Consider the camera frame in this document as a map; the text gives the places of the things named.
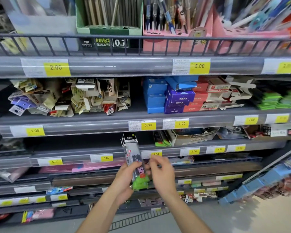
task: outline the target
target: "forearm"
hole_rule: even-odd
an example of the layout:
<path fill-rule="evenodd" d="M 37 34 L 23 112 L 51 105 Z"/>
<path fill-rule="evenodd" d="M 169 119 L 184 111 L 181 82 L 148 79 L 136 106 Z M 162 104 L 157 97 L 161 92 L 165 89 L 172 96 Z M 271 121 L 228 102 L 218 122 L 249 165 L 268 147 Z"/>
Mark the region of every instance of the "forearm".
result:
<path fill-rule="evenodd" d="M 107 233 L 119 206 L 111 190 L 107 190 L 89 212 L 76 233 Z"/>
<path fill-rule="evenodd" d="M 182 233 L 213 233 L 177 193 L 163 199 Z"/>

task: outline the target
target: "pen display box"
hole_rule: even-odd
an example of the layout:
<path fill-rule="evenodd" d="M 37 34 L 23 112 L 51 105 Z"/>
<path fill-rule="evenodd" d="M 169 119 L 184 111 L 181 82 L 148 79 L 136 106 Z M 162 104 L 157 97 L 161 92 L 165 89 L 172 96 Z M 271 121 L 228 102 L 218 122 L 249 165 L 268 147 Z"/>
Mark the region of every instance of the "pen display box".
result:
<path fill-rule="evenodd" d="M 76 34 L 75 12 L 65 7 L 66 0 L 0 0 L 18 33 Z M 28 51 L 35 51 L 28 38 L 22 38 Z M 45 38 L 32 38 L 38 50 L 50 50 Z M 49 38 L 53 50 L 66 51 L 61 38 Z M 78 40 L 65 38 L 69 50 L 78 50 Z"/>
<path fill-rule="evenodd" d="M 222 20 L 219 17 L 216 10 L 213 11 L 213 33 L 212 36 L 215 38 L 290 38 L 290 33 L 287 30 L 281 31 L 263 31 L 263 32 L 252 32 L 247 33 L 246 28 L 236 28 L 232 30 L 226 30 L 222 24 Z M 219 54 L 225 54 L 228 52 L 231 41 L 222 41 L 221 47 L 218 51 Z M 238 53 L 243 41 L 234 42 L 229 53 Z M 256 41 L 247 41 L 241 50 L 242 53 L 250 53 Z M 272 53 L 279 41 L 270 42 L 265 50 L 265 53 Z M 215 51 L 219 41 L 210 41 L 210 49 Z M 266 46 L 267 41 L 260 41 L 252 53 L 260 53 Z"/>
<path fill-rule="evenodd" d="M 206 21 L 205 28 L 207 30 L 207 37 L 212 36 L 213 32 L 213 7 L 211 8 L 208 19 Z M 176 29 L 177 35 L 171 34 L 170 31 L 159 31 L 159 30 L 149 30 L 146 31 L 145 29 L 143 30 L 143 35 L 144 36 L 150 36 L 150 37 L 189 37 L 190 32 L 192 29 L 188 30 L 188 33 L 184 33 L 180 29 Z M 150 39 L 144 39 L 143 40 L 143 51 L 152 51 L 152 46 L 153 46 L 153 41 L 154 41 L 154 52 L 165 52 L 166 50 L 166 45 L 167 45 L 167 40 L 162 40 L 162 39 L 155 39 L 155 40 L 150 40 Z M 183 40 L 181 44 L 181 50 L 180 52 L 190 52 L 192 49 L 192 44 L 193 40 Z M 179 50 L 179 45 L 180 45 L 180 40 L 169 40 L 168 41 L 168 48 L 167 52 L 178 52 Z M 206 41 L 196 41 L 194 50 L 193 52 L 203 52 L 204 48 L 206 45 Z"/>
<path fill-rule="evenodd" d="M 76 1 L 76 20 L 77 20 L 77 31 L 80 34 L 94 34 L 94 35 L 123 35 L 123 36 L 141 36 L 142 35 L 142 15 L 143 15 L 143 1 L 140 4 L 140 13 L 138 17 L 138 27 L 130 26 L 107 26 L 107 25 L 89 25 L 86 26 L 86 11 L 84 0 Z M 95 40 L 93 38 L 81 39 L 84 50 L 88 48 L 92 50 L 95 48 Z M 138 39 L 106 39 L 96 38 L 97 46 L 99 48 L 110 49 L 110 41 L 114 48 L 138 48 Z"/>

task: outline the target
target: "purple box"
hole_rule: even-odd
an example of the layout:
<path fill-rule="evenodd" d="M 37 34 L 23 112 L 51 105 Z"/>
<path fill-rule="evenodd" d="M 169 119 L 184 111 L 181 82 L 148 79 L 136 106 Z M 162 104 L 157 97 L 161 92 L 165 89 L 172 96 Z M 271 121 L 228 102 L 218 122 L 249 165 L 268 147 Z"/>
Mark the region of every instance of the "purple box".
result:
<path fill-rule="evenodd" d="M 185 102 L 192 102 L 194 101 L 195 92 L 192 90 L 188 91 L 175 91 L 172 89 L 170 85 L 167 87 L 167 91 L 165 92 L 166 96 L 168 97 L 169 103 L 185 101 Z"/>
<path fill-rule="evenodd" d="M 168 107 L 184 107 L 185 105 L 189 105 L 190 102 L 189 101 L 177 101 L 177 102 L 171 102 L 170 100 L 168 100 L 168 97 L 166 96 L 166 100 L 167 102 L 167 106 Z"/>
<path fill-rule="evenodd" d="M 164 114 L 180 114 L 183 113 L 184 107 L 168 107 L 167 101 L 164 104 Z"/>

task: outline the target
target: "floor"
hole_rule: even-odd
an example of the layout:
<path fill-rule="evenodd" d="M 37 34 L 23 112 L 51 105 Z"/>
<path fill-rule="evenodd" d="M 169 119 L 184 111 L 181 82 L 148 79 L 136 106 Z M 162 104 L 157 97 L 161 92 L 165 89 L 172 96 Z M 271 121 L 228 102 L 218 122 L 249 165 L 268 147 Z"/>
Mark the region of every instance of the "floor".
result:
<path fill-rule="evenodd" d="M 216 202 L 208 202 L 198 206 L 195 205 L 192 209 L 208 224 L 214 233 L 291 232 L 291 196 L 279 196 L 272 200 L 261 200 L 256 197 L 247 203 L 235 203 L 227 206 L 220 206 Z M 137 214 L 116 215 L 114 221 L 134 215 Z M 83 219 L 77 219 L 31 226 L 1 228 L 0 233 L 74 233 L 82 221 Z M 172 215 L 166 214 L 113 232 L 180 233 L 180 230 Z"/>

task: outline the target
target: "green display box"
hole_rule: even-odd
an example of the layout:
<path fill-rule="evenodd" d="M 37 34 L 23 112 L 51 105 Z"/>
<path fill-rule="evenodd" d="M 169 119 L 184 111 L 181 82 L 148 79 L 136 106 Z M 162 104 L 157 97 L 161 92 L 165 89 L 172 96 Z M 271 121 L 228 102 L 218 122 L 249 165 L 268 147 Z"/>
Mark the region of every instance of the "green display box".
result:
<path fill-rule="evenodd" d="M 123 35 L 123 36 L 141 36 L 143 30 L 143 2 L 140 7 L 140 16 L 138 18 L 139 27 L 129 27 L 129 26 L 106 26 L 106 25 L 90 25 L 85 26 L 86 23 L 86 13 L 85 5 L 83 0 L 76 1 L 76 25 L 77 31 L 79 34 L 91 34 L 91 35 Z M 94 38 L 85 38 L 81 39 L 83 49 L 95 48 L 95 39 Z M 96 38 L 97 47 L 99 49 L 108 48 L 110 49 L 110 43 L 114 48 L 125 48 L 125 39 L 123 38 Z M 138 48 L 139 40 L 138 39 L 127 39 L 128 48 Z"/>

